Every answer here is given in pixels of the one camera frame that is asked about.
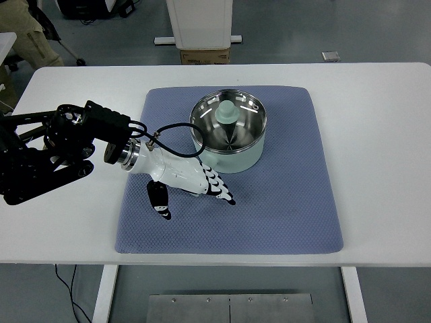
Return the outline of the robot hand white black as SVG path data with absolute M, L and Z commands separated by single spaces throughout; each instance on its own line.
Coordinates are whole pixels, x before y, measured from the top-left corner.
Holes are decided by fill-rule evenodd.
M 148 174 L 147 184 L 150 204 L 166 220 L 171 219 L 168 208 L 168 187 L 179 188 L 195 196 L 206 194 L 235 205 L 233 195 L 224 181 L 211 167 L 196 157 L 179 157 L 165 149 L 149 148 L 133 141 L 122 169 L 132 174 Z

